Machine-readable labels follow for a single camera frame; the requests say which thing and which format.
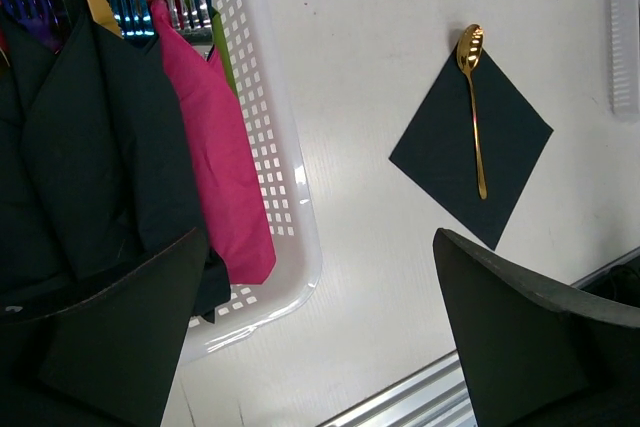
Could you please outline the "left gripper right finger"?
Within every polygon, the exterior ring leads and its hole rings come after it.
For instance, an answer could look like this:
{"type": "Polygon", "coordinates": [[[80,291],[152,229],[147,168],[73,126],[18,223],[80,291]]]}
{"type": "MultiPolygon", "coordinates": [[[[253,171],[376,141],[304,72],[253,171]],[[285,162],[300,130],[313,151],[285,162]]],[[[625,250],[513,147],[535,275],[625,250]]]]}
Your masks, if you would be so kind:
{"type": "Polygon", "coordinates": [[[580,289],[452,230],[436,232],[433,251],[479,425],[638,425],[637,270],[580,289]]]}

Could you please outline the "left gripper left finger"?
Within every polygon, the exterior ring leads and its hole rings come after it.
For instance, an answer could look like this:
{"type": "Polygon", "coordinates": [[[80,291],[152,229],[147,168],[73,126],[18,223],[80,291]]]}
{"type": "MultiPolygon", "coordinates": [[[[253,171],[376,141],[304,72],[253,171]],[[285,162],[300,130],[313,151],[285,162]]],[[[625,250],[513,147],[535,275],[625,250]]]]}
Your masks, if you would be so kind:
{"type": "Polygon", "coordinates": [[[158,426],[208,252],[161,250],[1,306],[4,426],[158,426]]]}

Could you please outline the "dark navy paper napkin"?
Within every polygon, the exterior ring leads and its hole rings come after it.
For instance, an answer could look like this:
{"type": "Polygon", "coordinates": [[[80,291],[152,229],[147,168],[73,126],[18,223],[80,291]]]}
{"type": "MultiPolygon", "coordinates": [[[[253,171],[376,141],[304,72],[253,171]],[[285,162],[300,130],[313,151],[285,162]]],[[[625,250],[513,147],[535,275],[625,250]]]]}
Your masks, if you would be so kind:
{"type": "Polygon", "coordinates": [[[489,53],[470,78],[451,55],[389,159],[495,249],[552,133],[489,53]]]}

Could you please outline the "gold spoon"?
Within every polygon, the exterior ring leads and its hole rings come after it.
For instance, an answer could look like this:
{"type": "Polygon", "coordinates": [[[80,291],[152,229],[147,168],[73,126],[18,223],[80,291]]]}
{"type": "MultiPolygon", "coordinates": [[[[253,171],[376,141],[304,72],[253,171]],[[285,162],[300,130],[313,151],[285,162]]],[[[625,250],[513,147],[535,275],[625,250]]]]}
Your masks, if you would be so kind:
{"type": "Polygon", "coordinates": [[[488,190],[484,172],[484,163],[481,152],[481,143],[478,127],[478,113],[476,106],[475,87],[473,84],[472,73],[478,66],[479,60],[483,52],[484,31],[478,24],[469,25],[461,34],[456,46],[456,62],[457,66],[465,76],[470,95],[472,127],[474,136],[474,151],[476,162],[477,187],[481,200],[486,200],[488,190]]]}

